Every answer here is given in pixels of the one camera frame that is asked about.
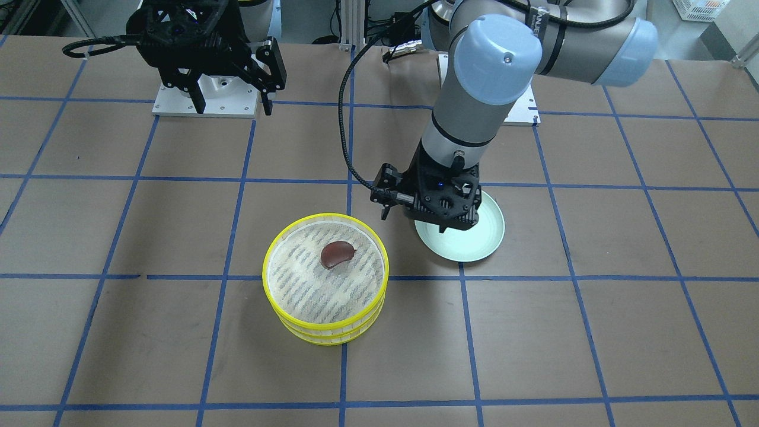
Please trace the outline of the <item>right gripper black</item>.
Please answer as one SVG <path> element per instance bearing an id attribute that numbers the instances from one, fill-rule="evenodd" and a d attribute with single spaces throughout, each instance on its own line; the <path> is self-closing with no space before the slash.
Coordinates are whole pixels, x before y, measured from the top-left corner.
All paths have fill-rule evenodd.
<path id="1" fill-rule="evenodd" d="M 143 1 L 127 20 L 126 33 L 156 68 L 167 90 L 179 91 L 202 114 L 206 100 L 200 76 L 236 77 L 261 96 L 266 116 L 271 96 L 284 90 L 287 72 L 279 44 L 268 36 L 252 51 L 237 1 Z"/>

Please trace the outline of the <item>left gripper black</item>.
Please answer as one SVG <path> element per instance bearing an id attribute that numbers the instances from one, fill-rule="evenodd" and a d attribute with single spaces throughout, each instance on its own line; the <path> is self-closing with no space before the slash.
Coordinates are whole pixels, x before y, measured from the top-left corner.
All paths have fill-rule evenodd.
<path id="1" fill-rule="evenodd" d="M 453 168 L 439 164 L 419 143 L 409 169 L 403 175 L 390 163 L 383 163 L 372 182 L 369 199 L 382 206 L 382 221 L 387 219 L 393 206 L 410 206 L 410 195 L 414 196 L 414 203 L 419 208 L 455 208 L 456 176 Z M 399 191 L 402 181 L 403 192 Z"/>

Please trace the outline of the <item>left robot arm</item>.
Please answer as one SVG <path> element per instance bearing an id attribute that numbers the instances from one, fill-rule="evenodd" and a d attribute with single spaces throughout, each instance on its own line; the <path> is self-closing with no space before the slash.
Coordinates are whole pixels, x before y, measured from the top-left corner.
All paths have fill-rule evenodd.
<path id="1" fill-rule="evenodd" d="M 371 200 L 387 217 L 468 230 L 478 222 L 480 160 L 535 75 L 628 87 L 648 70 L 655 25 L 633 1 L 440 1 L 430 37 L 447 74 L 406 172 L 385 163 Z"/>

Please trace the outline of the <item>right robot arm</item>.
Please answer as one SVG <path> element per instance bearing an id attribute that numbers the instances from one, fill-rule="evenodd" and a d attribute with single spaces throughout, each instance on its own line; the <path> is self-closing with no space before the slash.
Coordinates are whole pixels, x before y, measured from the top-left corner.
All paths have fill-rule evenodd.
<path id="1" fill-rule="evenodd" d="M 157 69 L 155 116 L 272 114 L 287 73 L 278 1 L 143 1 L 126 32 Z"/>

